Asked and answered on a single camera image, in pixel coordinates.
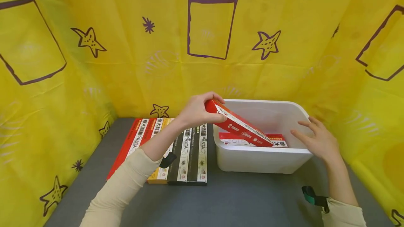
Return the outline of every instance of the purple rectangle drawing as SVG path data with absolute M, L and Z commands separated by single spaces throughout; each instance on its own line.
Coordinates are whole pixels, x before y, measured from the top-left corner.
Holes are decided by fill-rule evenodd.
M 35 5 L 36 9 L 38 10 L 38 12 L 39 12 L 39 14 L 40 14 L 40 17 L 43 19 L 43 22 L 44 22 L 45 25 L 46 25 L 46 28 L 49 30 L 50 35 L 52 36 L 52 39 L 55 41 L 55 44 L 56 44 L 56 46 L 58 47 L 58 49 L 59 49 L 59 51 L 60 51 L 60 53 L 61 53 L 61 57 L 63 58 L 63 62 L 61 63 L 60 67 L 55 68 L 55 69 L 53 69 L 53 70 L 51 70 L 51 71 L 49 71 L 49 72 L 47 72 L 47 73 L 45 73 L 45 74 L 43 74 L 43 75 L 40 75 L 40 76 L 38 76 L 38 77 L 36 77 L 36 78 L 23 80 L 23 79 L 22 79 L 22 76 L 21 76 L 21 75 L 19 76 L 19 75 L 18 75 L 18 72 L 16 72 L 16 69 L 13 68 L 13 66 L 12 66 L 13 61 L 7 60 L 7 58 L 4 57 L 4 56 L 1 54 L 1 51 L 0 51 L 0 59 L 4 62 L 4 64 L 5 64 L 6 68 L 8 69 L 8 71 L 11 73 L 11 75 L 15 78 L 15 80 L 16 80 L 16 81 L 18 82 L 18 84 L 20 84 L 20 85 L 27 85 L 27 84 L 31 84 L 31 83 L 37 83 L 37 82 L 39 82 L 39 81 L 42 81 L 42 80 L 51 78 L 51 77 L 54 76 L 55 74 L 57 74 L 57 73 L 59 73 L 60 71 L 64 70 L 64 68 L 65 68 L 66 65 L 67 65 L 66 59 L 65 59 L 65 57 L 64 57 L 64 55 L 63 55 L 63 53 L 62 53 L 62 51 L 61 51 L 61 49 L 60 49 L 60 47 L 59 47 L 59 44 L 58 44 L 58 42 L 56 41 L 56 38 L 55 38 L 55 36 L 53 35 L 53 33 L 52 33 L 51 29 L 49 28 L 48 24 L 46 23 L 46 20 L 45 20 L 45 18 L 43 17 L 43 15 L 42 15 L 42 13 L 41 13 L 41 11 L 40 11 L 40 9 L 39 9 L 37 3 L 35 2 L 35 0 L 13 0 L 13 1 L 7 1 L 7 2 L 0 2 L 0 11 L 1 11 L 1 10 L 6 10 L 6 9 L 11 9 L 11 8 L 13 8 L 13 7 L 24 6 L 24 5 L 31 4 L 31 3 Z
M 188 0 L 188 45 L 187 45 L 187 53 L 191 56 L 195 56 L 195 57 L 212 57 L 212 58 L 216 58 L 216 59 L 221 59 L 221 60 L 225 60 L 228 56 L 228 52 L 229 52 L 229 46 L 230 46 L 230 39 L 231 39 L 231 30 L 233 27 L 233 20 L 234 20 L 234 15 L 236 13 L 236 6 L 237 6 L 237 1 L 238 0 Z M 192 51 L 192 48 L 190 47 L 191 45 L 191 6 L 193 4 L 203 4 L 203 5 L 209 5 L 209 4 L 233 4 L 233 12 L 231 14 L 231 22 L 229 23 L 229 34 L 227 38 L 227 46 L 225 48 L 225 52 L 223 53 L 224 55 L 217 55 L 217 54 L 211 54 L 211 53 L 197 53 Z
M 378 34 L 380 33 L 380 31 L 382 31 L 383 28 L 385 28 L 387 22 L 389 21 L 390 17 L 395 13 L 395 12 L 401 12 L 404 15 L 404 7 L 396 5 L 393 10 L 391 10 L 391 12 L 388 14 L 388 16 L 386 17 L 386 19 L 383 21 L 383 23 L 380 25 L 379 28 L 377 28 L 376 32 L 372 35 L 372 37 L 369 39 L 369 41 L 366 43 L 366 45 L 364 46 L 364 48 L 361 50 L 361 52 L 359 52 L 359 55 L 356 57 L 356 61 L 361 63 L 362 65 L 364 65 L 365 67 L 368 66 L 368 64 L 366 62 L 364 62 L 363 60 L 361 60 L 361 57 L 363 55 L 363 53 L 369 49 L 369 46 L 371 44 L 371 42 L 378 36 Z M 369 72 L 367 69 L 365 70 L 365 72 L 369 75 L 372 76 L 373 78 L 376 78 L 378 80 L 382 80 L 382 81 L 390 81 L 394 76 L 396 76 L 398 73 L 400 73 L 402 70 L 404 69 L 404 65 L 402 65 L 400 68 L 398 68 L 395 72 L 393 72 L 388 78 L 383 78 L 380 76 L 376 76 L 373 73 Z

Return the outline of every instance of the person's left hand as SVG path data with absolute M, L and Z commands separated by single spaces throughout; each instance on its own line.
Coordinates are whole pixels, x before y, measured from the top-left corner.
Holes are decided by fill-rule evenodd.
M 226 121 L 227 118 L 225 116 L 218 113 L 209 113 L 205 110 L 205 102 L 210 99 L 216 99 L 223 104 L 225 103 L 225 100 L 213 91 L 194 95 L 189 99 L 187 105 L 175 120 L 181 121 L 186 128 Z

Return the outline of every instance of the yellow cloth wall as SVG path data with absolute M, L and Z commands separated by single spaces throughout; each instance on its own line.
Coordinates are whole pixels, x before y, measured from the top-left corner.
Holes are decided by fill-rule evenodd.
M 42 226 L 117 116 L 290 100 L 404 223 L 404 0 L 0 0 L 1 226 Z

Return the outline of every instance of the star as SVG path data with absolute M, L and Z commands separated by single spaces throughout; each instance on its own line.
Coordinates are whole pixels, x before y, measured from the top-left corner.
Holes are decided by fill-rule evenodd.
M 98 130 L 101 134 L 101 139 L 105 137 L 105 134 L 107 134 L 108 130 L 109 130 L 109 122 L 107 121 L 104 127 Z
M 94 58 L 98 57 L 98 51 L 107 51 L 95 38 L 94 29 L 92 27 L 88 28 L 87 32 L 83 32 L 78 28 L 71 28 L 75 33 L 80 36 L 78 42 L 79 47 L 89 47 L 93 53 Z
M 280 30 L 277 31 L 274 35 L 269 36 L 264 32 L 258 32 L 260 36 L 260 41 L 252 48 L 252 50 L 262 49 L 261 60 L 265 60 L 270 52 L 277 53 L 279 52 L 276 46 L 276 41 L 279 38 Z
M 43 216 L 46 216 L 49 208 L 53 204 L 60 203 L 60 201 L 62 200 L 62 195 L 66 189 L 67 189 L 67 186 L 60 185 L 58 176 L 55 176 L 55 182 L 53 183 L 53 189 L 39 198 L 39 200 L 45 202 L 45 205 L 43 206 Z
M 391 218 L 397 222 L 394 224 L 394 226 L 402 226 L 402 223 L 404 223 L 404 216 L 401 215 L 396 209 L 391 210 Z
M 72 168 L 75 168 L 77 172 L 80 172 L 80 171 L 83 169 L 83 166 L 82 166 L 83 164 L 84 164 L 84 163 L 83 163 L 83 162 L 81 161 L 81 159 L 80 159 L 80 160 L 76 161 L 76 162 L 73 164 Z
M 153 110 L 150 112 L 150 115 L 157 114 L 158 118 L 169 118 L 170 116 L 167 114 L 168 106 L 159 106 L 157 104 L 153 104 Z

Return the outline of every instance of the green wrist strap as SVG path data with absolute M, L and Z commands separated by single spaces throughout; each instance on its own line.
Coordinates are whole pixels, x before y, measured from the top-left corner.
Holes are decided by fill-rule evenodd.
M 302 187 L 302 192 L 303 192 L 304 198 L 310 204 L 313 204 L 316 206 L 321 206 L 324 209 L 325 213 L 330 212 L 330 208 L 328 207 L 328 203 L 327 203 L 327 197 L 316 195 L 316 193 L 314 192 L 314 190 L 311 186 Z

